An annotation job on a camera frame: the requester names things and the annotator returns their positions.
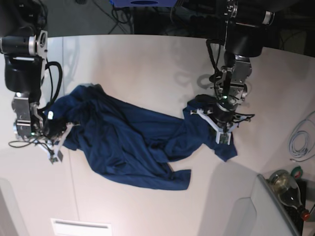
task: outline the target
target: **white panel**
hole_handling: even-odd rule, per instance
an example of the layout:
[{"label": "white panel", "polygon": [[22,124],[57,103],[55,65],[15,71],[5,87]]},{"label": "white panel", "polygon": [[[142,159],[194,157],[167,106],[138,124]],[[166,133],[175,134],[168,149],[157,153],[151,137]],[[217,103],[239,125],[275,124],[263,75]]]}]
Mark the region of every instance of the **white panel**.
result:
[{"label": "white panel", "polygon": [[234,203],[224,236],[250,236],[256,221],[256,209],[251,198]]},{"label": "white panel", "polygon": [[[6,208],[9,214],[8,216],[5,216],[5,217],[10,217],[12,219],[12,222],[14,224],[13,227],[16,230],[16,234],[18,236],[30,236],[25,226],[24,220],[22,218],[12,186],[10,185],[9,181],[3,178],[0,178],[0,195],[3,196],[4,203],[2,204],[6,205]],[[0,222],[0,236],[4,236],[4,230],[1,229],[1,222]]]},{"label": "white panel", "polygon": [[52,219],[56,236],[112,236],[110,224]]},{"label": "white panel", "polygon": [[279,211],[270,194],[266,191],[259,178],[252,190],[252,202],[257,211],[257,220],[251,236],[296,236],[292,232],[285,215]]}]

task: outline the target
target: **white cable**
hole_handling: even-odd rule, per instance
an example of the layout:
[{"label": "white cable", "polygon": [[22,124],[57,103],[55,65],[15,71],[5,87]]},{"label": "white cable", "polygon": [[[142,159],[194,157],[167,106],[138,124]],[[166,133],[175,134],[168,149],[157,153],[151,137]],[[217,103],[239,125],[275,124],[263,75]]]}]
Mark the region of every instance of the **white cable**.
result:
[{"label": "white cable", "polygon": [[[315,141],[311,145],[310,134],[305,130],[300,130],[301,126],[307,122],[309,122],[315,130],[315,123],[309,119],[313,114],[315,114],[315,111],[311,112],[307,117],[305,117],[304,120],[299,122],[291,133],[291,136],[290,136],[289,141],[288,141],[288,151],[291,154],[291,156],[293,157],[290,159],[293,162],[304,162],[304,161],[307,161],[307,160],[309,160],[315,156],[315,154],[313,154],[312,156],[310,156],[304,160],[299,160],[299,159],[305,157],[306,155],[308,155],[315,146]],[[296,149],[294,146],[294,143],[295,143],[296,139],[300,136],[303,136],[304,144],[300,149]]]}]

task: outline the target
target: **wire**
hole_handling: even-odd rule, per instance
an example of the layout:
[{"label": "wire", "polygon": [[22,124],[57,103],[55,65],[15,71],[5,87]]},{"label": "wire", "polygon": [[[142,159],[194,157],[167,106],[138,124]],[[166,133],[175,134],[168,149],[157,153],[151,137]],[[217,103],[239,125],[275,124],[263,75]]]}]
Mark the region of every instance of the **wire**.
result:
[{"label": "wire", "polygon": [[[9,142],[8,144],[12,148],[25,148],[25,147],[27,147],[27,146],[29,146],[31,144],[34,144],[39,138],[40,137],[36,137],[33,141],[17,141],[17,140],[15,140],[15,141]],[[22,146],[14,146],[14,145],[12,145],[12,144],[15,144],[15,143],[27,143],[27,144],[22,145]]]},{"label": "wire", "polygon": [[[120,17],[122,20],[119,19],[118,12],[121,11]],[[111,11],[112,17],[116,20],[116,25],[114,28],[120,23],[120,24],[128,24],[130,28],[130,34],[133,34],[133,25],[131,22],[131,12],[129,7],[122,7],[118,8],[112,5],[112,11]]]},{"label": "wire", "polygon": [[56,92],[55,92],[54,97],[51,99],[51,101],[49,101],[45,107],[38,109],[38,112],[44,112],[45,110],[48,110],[57,100],[57,97],[58,97],[60,89],[61,89],[61,85],[62,85],[62,81],[63,81],[63,69],[62,69],[61,65],[56,61],[48,62],[46,64],[45,69],[48,69],[50,66],[56,66],[58,69],[58,72],[59,72],[59,78],[58,78],[58,84],[57,84]]},{"label": "wire", "polygon": [[[310,117],[313,114],[315,114],[315,111],[311,112],[308,116],[305,117],[304,120],[300,121],[295,126],[295,128],[293,129],[293,131],[290,135],[287,148],[288,148],[289,153],[293,157],[290,159],[293,162],[304,162],[304,161],[307,161],[307,160],[309,160],[315,156],[315,154],[313,154],[304,160],[299,160],[299,159],[305,157],[306,155],[308,155],[315,146],[315,142],[313,142],[313,144],[311,145],[310,134],[305,130],[300,130],[301,126],[303,126],[307,122],[310,123],[313,126],[313,128],[315,129],[315,123],[310,120]],[[300,149],[295,148],[295,141],[298,137],[304,138],[304,144]]]},{"label": "wire", "polygon": [[211,61],[211,64],[212,64],[212,67],[215,69],[215,73],[216,75],[218,73],[220,73],[219,69],[218,69],[218,65],[216,65],[216,61],[215,61],[215,58],[213,56],[213,51],[212,51],[212,47],[211,47],[211,43],[213,43],[212,40],[208,39],[206,41],[206,44],[207,44],[207,49],[208,49],[208,53],[209,53],[209,56],[210,56],[210,61]]},{"label": "wire", "polygon": [[45,148],[49,152],[49,154],[54,155],[54,151],[51,150],[46,143],[42,143],[42,142],[35,143],[35,145],[37,144],[43,146],[43,148]]},{"label": "wire", "polygon": [[[117,23],[117,21],[111,17],[100,5],[98,5],[98,3],[96,3],[95,0],[92,0],[92,2],[94,3],[94,5],[101,11],[103,12],[109,19],[111,19],[114,23]],[[126,30],[120,25],[118,24],[118,27],[124,32],[124,34],[127,34]]]},{"label": "wire", "polygon": [[217,61],[216,61],[216,67],[214,68],[215,69],[215,75],[218,71],[218,63],[219,63],[219,59],[220,59],[220,54],[221,54],[221,44],[219,44],[219,50],[218,50],[218,56],[217,56]]},{"label": "wire", "polygon": [[174,25],[175,22],[174,22],[174,20],[173,20],[173,9],[174,9],[174,7],[172,7],[171,10],[170,10],[170,12],[169,12],[169,19],[171,20],[172,24]]},{"label": "wire", "polygon": [[42,7],[43,9],[43,12],[44,12],[44,18],[45,18],[45,25],[43,27],[46,27],[47,26],[47,22],[48,22],[48,10],[47,10],[47,7],[43,4],[43,2],[41,0],[38,0],[40,6]]},{"label": "wire", "polygon": [[118,26],[118,23],[116,23],[107,34],[111,34],[117,26]]},{"label": "wire", "polygon": [[54,83],[53,83],[53,76],[51,74],[50,66],[48,67],[49,76],[50,76],[50,84],[51,84],[51,91],[50,91],[50,102],[53,100],[53,91],[54,91]]}]

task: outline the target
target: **silver joint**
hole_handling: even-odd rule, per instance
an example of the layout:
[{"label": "silver joint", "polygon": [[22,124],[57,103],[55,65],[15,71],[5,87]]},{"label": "silver joint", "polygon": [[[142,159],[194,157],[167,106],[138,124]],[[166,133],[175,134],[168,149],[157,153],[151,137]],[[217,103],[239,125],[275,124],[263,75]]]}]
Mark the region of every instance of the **silver joint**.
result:
[{"label": "silver joint", "polygon": [[272,23],[272,20],[273,20],[273,15],[274,15],[273,12],[266,11],[265,18],[262,21],[262,24],[263,25],[270,25]]},{"label": "silver joint", "polygon": [[2,38],[0,38],[0,52],[3,53],[2,52]]},{"label": "silver joint", "polygon": [[237,4],[235,3],[232,8],[231,17],[235,18],[237,16]]},{"label": "silver joint", "polygon": [[31,36],[29,38],[29,54],[31,56],[36,56],[36,51],[35,51],[35,37]]}]

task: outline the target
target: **white table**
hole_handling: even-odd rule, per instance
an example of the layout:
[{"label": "white table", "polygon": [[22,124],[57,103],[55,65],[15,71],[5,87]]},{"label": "white table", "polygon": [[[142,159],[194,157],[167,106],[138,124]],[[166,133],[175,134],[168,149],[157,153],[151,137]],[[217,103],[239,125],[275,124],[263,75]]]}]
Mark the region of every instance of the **white table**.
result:
[{"label": "white table", "polygon": [[[63,64],[66,94],[79,84],[101,84],[107,94],[117,99],[176,117],[183,117],[187,101],[205,92],[196,84],[197,79],[213,74],[204,39],[80,36],[63,38],[62,46],[59,61]],[[202,146],[191,157],[172,163],[174,170],[192,169],[187,191],[151,190],[111,182],[89,168],[81,151],[69,151],[64,163],[53,167],[48,166],[44,155],[44,160],[29,156],[32,165],[27,165],[28,172],[23,170],[23,180],[16,179],[19,174],[15,169],[20,165],[19,171],[24,168],[17,162],[22,156],[16,156],[10,173],[7,170],[5,175],[0,159],[0,177],[12,181],[30,235],[52,236],[47,222],[54,217],[111,223],[114,236],[221,236],[234,202],[250,195],[257,173],[268,177],[273,170],[295,166],[289,161],[287,138],[296,123],[315,110],[315,59],[264,49],[260,57],[251,61],[249,107],[239,112],[256,116],[234,132],[239,155],[223,163],[212,150]],[[8,107],[5,111],[12,117],[2,123],[11,124],[14,115]],[[49,202],[50,207],[38,209],[36,217],[30,217],[31,207],[23,200],[23,190],[25,183],[30,184],[34,165],[42,172],[32,175],[42,184],[51,178],[54,184],[45,185],[45,191],[58,191],[60,199],[52,202],[46,196],[49,194],[43,194],[42,205]],[[315,159],[301,166],[309,178],[315,177]],[[42,185],[32,183],[29,198],[38,195],[38,187]],[[41,215],[44,226],[36,230]]]}]

